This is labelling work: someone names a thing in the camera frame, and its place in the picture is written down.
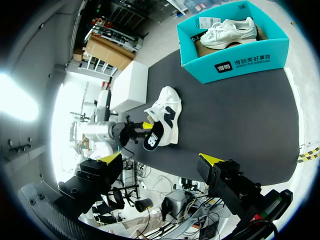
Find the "teal shoe box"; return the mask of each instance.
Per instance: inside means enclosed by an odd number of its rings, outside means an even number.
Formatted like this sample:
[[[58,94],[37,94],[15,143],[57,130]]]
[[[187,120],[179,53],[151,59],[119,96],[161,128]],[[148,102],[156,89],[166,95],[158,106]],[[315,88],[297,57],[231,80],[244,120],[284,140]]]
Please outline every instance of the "teal shoe box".
[[[239,44],[199,57],[193,40],[206,31],[199,28],[199,17],[241,21],[251,17],[267,39]],[[238,1],[201,12],[177,25],[181,66],[203,84],[238,75],[283,68],[289,38],[260,8]]]

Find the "black table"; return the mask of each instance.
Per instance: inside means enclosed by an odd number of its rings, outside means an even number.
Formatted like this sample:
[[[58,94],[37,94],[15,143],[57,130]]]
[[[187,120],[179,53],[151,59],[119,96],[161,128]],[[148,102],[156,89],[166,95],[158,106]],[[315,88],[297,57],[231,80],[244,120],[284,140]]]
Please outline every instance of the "black table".
[[[235,160],[246,177],[262,185],[288,181],[299,155],[299,126],[285,71],[262,71],[201,84],[180,62],[180,52],[175,51],[151,66],[146,104],[128,112],[132,121],[147,122],[144,110],[158,99],[162,87],[177,89],[182,100],[178,146],[148,152],[142,140],[129,143],[126,147],[135,153],[134,159],[201,181],[198,153],[204,153]]]

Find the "white sneaker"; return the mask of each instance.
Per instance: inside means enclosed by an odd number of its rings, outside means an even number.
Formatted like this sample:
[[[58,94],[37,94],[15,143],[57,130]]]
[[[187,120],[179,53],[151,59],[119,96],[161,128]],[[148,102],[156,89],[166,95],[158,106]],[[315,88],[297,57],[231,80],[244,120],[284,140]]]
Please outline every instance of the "white sneaker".
[[[178,93],[170,86],[162,88],[158,100],[151,108],[145,110],[154,123],[163,126],[163,135],[158,146],[177,144],[179,138],[178,118],[182,110]]]
[[[216,22],[201,36],[200,42],[210,49],[225,49],[231,43],[252,43],[256,41],[257,28],[251,17],[243,21],[226,19]]]

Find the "ceiling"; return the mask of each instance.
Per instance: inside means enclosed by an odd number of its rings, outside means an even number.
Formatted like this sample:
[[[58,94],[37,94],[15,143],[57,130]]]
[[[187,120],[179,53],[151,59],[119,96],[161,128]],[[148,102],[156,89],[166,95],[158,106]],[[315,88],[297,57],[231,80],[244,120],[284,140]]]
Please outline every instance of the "ceiling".
[[[56,187],[48,144],[51,118],[66,64],[71,60],[73,31],[82,3],[82,0],[47,0],[25,5],[30,15],[17,19],[19,27],[12,27],[14,36],[6,42],[5,64],[1,65],[5,67],[1,72],[10,76],[39,106],[39,115],[31,122],[0,112],[0,158],[15,191],[41,180]],[[21,108],[28,105],[21,102]],[[32,138],[31,149],[20,154],[10,151],[8,139],[17,147],[27,144],[28,138]]]

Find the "cardboard box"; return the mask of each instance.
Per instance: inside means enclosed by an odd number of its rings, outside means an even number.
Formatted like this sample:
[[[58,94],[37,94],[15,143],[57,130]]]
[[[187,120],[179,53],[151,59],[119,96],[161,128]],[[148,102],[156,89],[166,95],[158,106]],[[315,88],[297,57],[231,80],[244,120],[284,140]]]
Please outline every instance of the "cardboard box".
[[[136,54],[134,54],[133,52],[130,52],[130,51],[124,49],[123,47],[113,43],[112,41],[109,41],[108,39],[98,37],[98,36],[93,36],[93,35],[90,36],[90,38],[97,40],[97,41],[101,42],[102,44],[113,48],[114,50],[117,50],[118,52],[126,55],[128,58],[131,58],[132,60],[136,57]]]
[[[87,42],[86,51],[95,58],[100,59],[101,61],[104,61],[122,71],[132,61],[131,58],[121,52],[91,37]]]
[[[255,42],[233,44],[223,50],[204,49],[192,38],[201,34],[199,17],[241,21],[251,17],[259,27]],[[201,83],[238,75],[283,68],[286,64],[289,38],[261,9],[248,1],[224,4],[201,12],[177,25],[181,66]]]
[[[86,136],[85,136],[84,134],[82,135],[82,139],[83,139],[83,141],[82,141],[82,144],[81,144],[81,148],[83,148],[83,149],[90,149],[89,139],[86,138]]]
[[[78,62],[81,62],[83,54],[84,54],[84,52],[82,51],[82,49],[76,48],[73,52],[73,59]]]

